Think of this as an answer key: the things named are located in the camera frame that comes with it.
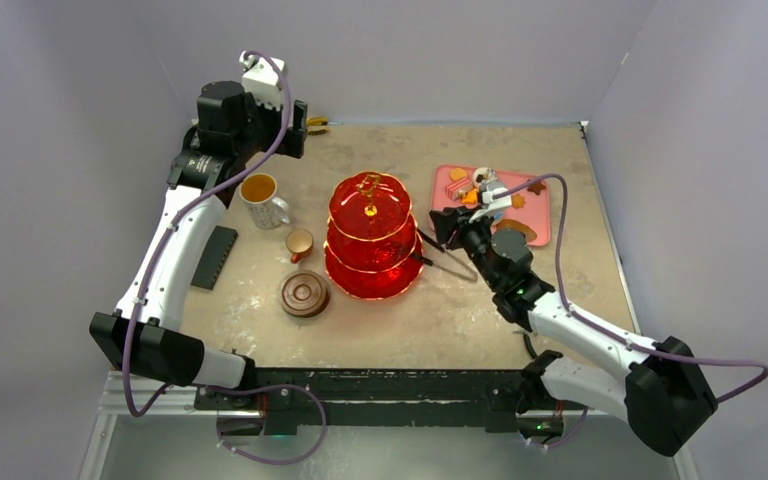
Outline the pink serving tray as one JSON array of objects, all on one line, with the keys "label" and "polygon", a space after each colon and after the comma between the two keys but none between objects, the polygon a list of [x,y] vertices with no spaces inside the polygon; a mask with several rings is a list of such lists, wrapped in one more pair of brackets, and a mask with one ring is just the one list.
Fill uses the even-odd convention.
[{"label": "pink serving tray", "polygon": [[[444,189],[452,182],[449,178],[449,172],[453,168],[462,168],[466,170],[469,173],[469,179],[472,182],[472,173],[479,167],[455,164],[442,164],[438,166],[431,176],[430,208],[432,210],[442,210],[445,207],[467,206],[474,208],[476,206],[476,204],[464,205],[461,201],[452,201],[447,197]],[[531,227],[537,233],[538,238],[532,244],[528,244],[530,247],[546,246],[551,240],[549,187],[540,196],[535,196],[526,189],[515,194],[521,194],[525,198],[525,206],[521,209],[508,208],[502,219],[515,219]]]}]

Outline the black serving tongs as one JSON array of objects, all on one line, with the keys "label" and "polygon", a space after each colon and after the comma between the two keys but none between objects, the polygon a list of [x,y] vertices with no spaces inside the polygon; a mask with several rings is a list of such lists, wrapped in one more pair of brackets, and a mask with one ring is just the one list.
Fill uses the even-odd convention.
[{"label": "black serving tongs", "polygon": [[440,245],[431,235],[425,233],[421,229],[417,230],[417,234],[424,245],[436,250],[439,255],[436,258],[429,258],[422,253],[412,253],[410,255],[412,259],[417,260],[423,266],[436,268],[465,282],[475,284],[478,281],[478,273],[468,262],[458,258],[451,251]]}]

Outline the red three-tier cake stand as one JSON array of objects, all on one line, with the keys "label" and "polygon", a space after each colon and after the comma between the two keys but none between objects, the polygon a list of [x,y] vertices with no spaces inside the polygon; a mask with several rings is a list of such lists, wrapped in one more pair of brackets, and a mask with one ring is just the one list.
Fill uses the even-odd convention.
[{"label": "red three-tier cake stand", "polygon": [[384,300],[406,292],[423,269],[412,199],[395,176],[363,171],[328,202],[325,270],[347,295]]}]

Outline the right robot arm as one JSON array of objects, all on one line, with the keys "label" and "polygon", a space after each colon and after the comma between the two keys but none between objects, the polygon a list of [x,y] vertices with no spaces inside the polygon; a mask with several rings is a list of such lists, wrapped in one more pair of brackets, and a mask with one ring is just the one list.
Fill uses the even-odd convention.
[{"label": "right robot arm", "polygon": [[522,232],[493,231],[491,220],[474,218],[466,207],[433,210],[429,217],[442,248],[465,251],[504,320],[587,359],[582,365],[559,353],[540,356],[521,381],[529,404],[544,407],[556,399],[608,413],[668,457],[717,411],[700,360],[685,342],[656,341],[590,317],[533,271]]}]

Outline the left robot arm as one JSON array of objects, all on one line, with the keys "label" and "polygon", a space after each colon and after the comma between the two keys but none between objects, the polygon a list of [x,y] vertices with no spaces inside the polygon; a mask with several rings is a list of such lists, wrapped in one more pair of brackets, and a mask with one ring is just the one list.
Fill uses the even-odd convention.
[{"label": "left robot arm", "polygon": [[211,236],[259,155],[304,153],[306,105],[281,80],[203,86],[197,121],[185,133],[167,178],[164,207],[145,257],[110,313],[96,313],[92,339],[124,376],[175,386],[219,387],[232,408],[257,399],[254,362],[181,333],[193,277]]}]

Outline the white mug with tea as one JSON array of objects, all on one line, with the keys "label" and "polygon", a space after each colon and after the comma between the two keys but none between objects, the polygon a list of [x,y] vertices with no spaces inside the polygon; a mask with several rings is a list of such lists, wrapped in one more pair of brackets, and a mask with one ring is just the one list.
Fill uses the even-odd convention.
[{"label": "white mug with tea", "polygon": [[277,195],[277,181],[265,173],[247,176],[239,195],[257,228],[273,229],[290,224],[289,204]]}]

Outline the orange duck pastry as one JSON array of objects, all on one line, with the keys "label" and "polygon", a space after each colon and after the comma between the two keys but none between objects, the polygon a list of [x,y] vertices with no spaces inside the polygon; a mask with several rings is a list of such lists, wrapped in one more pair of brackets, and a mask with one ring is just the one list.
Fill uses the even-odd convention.
[{"label": "orange duck pastry", "polygon": [[464,205],[475,205],[480,202],[479,197],[479,191],[477,189],[471,189],[461,194],[460,201]]}]

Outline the pink layered cake slice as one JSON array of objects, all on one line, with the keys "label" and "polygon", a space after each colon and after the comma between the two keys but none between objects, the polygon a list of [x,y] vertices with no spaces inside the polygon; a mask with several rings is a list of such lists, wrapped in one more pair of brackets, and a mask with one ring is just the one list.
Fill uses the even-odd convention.
[{"label": "pink layered cake slice", "polygon": [[472,182],[469,178],[461,178],[451,182],[444,189],[447,197],[452,201],[461,201],[462,198],[472,190]]}]

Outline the round orange cookie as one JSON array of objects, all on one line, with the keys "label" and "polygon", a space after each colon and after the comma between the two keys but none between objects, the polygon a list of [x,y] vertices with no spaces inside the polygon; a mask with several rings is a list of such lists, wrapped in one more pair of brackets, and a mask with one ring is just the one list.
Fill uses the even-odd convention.
[{"label": "round orange cookie", "polygon": [[449,172],[449,178],[453,183],[466,181],[470,182],[469,173],[462,168],[453,168]]}]

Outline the white chocolate-drizzled donut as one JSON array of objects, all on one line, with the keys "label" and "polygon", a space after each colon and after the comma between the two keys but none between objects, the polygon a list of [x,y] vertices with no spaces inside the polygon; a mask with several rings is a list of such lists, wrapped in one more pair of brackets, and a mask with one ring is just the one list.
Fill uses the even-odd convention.
[{"label": "white chocolate-drizzled donut", "polygon": [[473,171],[471,179],[473,187],[480,189],[482,185],[497,182],[498,175],[497,172],[490,167],[479,167]]}]

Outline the flower-shaped orange cookie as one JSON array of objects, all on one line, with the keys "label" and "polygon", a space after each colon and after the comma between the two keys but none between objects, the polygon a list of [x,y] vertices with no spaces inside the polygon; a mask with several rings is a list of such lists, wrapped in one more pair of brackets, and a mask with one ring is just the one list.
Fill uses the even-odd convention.
[{"label": "flower-shaped orange cookie", "polygon": [[509,196],[511,201],[511,207],[514,209],[521,209],[525,206],[526,200],[521,194],[512,194]]}]

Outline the brown bread roll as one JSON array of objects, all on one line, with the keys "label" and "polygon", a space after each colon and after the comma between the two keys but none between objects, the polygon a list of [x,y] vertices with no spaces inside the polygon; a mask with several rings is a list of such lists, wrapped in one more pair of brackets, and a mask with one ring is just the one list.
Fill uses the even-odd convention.
[{"label": "brown bread roll", "polygon": [[496,224],[496,228],[509,229],[521,233],[527,244],[532,244],[538,238],[537,233],[531,227],[515,219],[504,218]]}]

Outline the brown star cookie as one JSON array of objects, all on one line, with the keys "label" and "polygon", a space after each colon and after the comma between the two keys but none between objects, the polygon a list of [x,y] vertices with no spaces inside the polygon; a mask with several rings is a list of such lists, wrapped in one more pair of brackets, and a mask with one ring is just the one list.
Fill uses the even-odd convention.
[{"label": "brown star cookie", "polygon": [[544,180],[532,180],[526,190],[535,196],[540,196],[547,188],[548,185]]}]

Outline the small copper cup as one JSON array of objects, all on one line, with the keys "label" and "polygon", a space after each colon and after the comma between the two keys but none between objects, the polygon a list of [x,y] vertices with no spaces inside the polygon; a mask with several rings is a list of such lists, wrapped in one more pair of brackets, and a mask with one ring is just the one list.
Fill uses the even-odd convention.
[{"label": "small copper cup", "polygon": [[290,262],[298,264],[313,250],[314,237],[309,230],[295,229],[285,237],[285,247],[290,254]]}]

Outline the round brown wooden lid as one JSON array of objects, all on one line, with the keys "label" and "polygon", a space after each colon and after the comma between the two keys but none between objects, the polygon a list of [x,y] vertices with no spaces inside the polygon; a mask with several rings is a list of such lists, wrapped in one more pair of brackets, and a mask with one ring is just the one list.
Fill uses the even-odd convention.
[{"label": "round brown wooden lid", "polygon": [[278,298],[279,305],[288,315],[313,318],[327,308],[331,292],[327,280],[320,274],[299,270],[282,280]]}]

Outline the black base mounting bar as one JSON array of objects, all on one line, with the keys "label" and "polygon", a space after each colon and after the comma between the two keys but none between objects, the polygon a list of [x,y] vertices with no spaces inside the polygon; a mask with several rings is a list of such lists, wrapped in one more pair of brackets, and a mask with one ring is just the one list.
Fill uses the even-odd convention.
[{"label": "black base mounting bar", "polygon": [[472,427],[512,433],[558,400],[527,370],[259,367],[241,392],[197,390],[198,410],[254,413],[266,435],[300,426]]}]

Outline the yellow-handled pliers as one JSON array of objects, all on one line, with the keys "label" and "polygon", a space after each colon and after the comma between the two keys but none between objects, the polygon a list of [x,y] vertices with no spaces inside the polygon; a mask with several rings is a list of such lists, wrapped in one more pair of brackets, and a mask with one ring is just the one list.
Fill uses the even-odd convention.
[{"label": "yellow-handled pliers", "polygon": [[312,117],[306,120],[306,129],[309,136],[320,136],[330,132],[329,119],[325,116]]}]

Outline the black-handled pliers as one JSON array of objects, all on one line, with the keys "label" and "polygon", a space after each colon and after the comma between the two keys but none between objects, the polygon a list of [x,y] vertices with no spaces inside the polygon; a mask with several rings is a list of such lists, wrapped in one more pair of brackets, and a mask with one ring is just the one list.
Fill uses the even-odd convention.
[{"label": "black-handled pliers", "polygon": [[538,357],[538,353],[536,352],[536,350],[535,350],[535,348],[533,346],[531,336],[527,332],[524,332],[522,334],[522,339],[523,339],[524,348],[525,348],[525,351],[526,351],[528,357],[531,360],[535,360]]}]

